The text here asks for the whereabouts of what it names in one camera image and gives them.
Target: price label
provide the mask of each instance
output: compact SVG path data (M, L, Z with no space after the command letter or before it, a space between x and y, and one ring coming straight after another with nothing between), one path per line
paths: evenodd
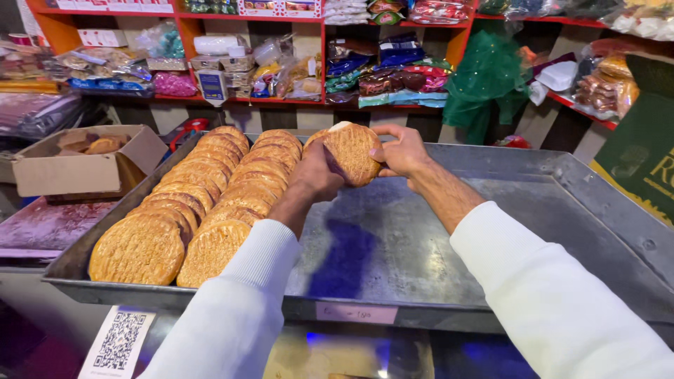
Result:
M316 302L316 320L393 324L398 307Z

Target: white sleeve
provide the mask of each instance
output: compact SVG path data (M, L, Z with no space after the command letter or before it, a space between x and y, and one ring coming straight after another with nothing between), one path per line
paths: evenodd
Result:
M653 329L496 203L468 213L450 243L541 378L674 378L674 353Z
M299 251L288 227L256 222L222 274L199 288L140 378L261 378Z

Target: hand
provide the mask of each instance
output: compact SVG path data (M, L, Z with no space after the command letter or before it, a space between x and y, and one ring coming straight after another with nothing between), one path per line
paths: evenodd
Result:
M408 179L407 186L418 193L415 189L414 178L433 162L423 146L419 132L416 129L394 124L373 126L371 129L378 136L391 135L398 139L384 142L382 149L370 150L372 159L388 166L379 172L379 176L404 176Z
M326 162L323 142L315 140L311 143L302 161L297 163L290 176L288 190L299 187L307 191L312 202L329 202L337 197L337 190L344 185L341 175L330 171Z

